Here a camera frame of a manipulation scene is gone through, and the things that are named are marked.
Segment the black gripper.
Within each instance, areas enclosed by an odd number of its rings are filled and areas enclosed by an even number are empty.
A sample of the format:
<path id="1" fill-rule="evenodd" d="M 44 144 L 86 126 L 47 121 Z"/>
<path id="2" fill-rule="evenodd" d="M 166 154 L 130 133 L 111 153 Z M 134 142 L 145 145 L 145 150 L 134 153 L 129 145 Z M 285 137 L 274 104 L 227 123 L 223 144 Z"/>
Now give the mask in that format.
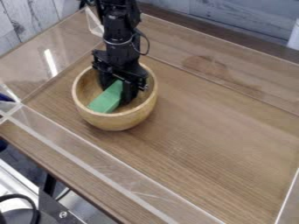
<path id="1" fill-rule="evenodd" d="M 149 72 L 139 63 L 142 55 L 139 40 L 123 45 L 107 44 L 106 50 L 92 51 L 92 67 L 98 70 L 102 89 L 106 90 L 117 80 L 123 81 L 122 105 L 137 98 L 139 90 L 146 90 Z"/>

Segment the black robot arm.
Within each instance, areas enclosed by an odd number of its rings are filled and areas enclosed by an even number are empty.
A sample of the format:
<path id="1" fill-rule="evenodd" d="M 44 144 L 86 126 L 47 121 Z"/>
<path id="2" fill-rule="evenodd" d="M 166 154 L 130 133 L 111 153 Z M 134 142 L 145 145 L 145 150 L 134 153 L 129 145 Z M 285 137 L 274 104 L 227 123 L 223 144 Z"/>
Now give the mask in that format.
<path id="1" fill-rule="evenodd" d="M 95 3 L 106 49 L 92 51 L 92 67 L 105 90 L 121 81 L 121 103 L 129 104 L 147 88 L 149 72 L 139 63 L 141 56 L 150 52 L 150 49 L 142 51 L 142 39 L 149 41 L 138 29 L 142 11 L 137 0 L 95 0 Z"/>

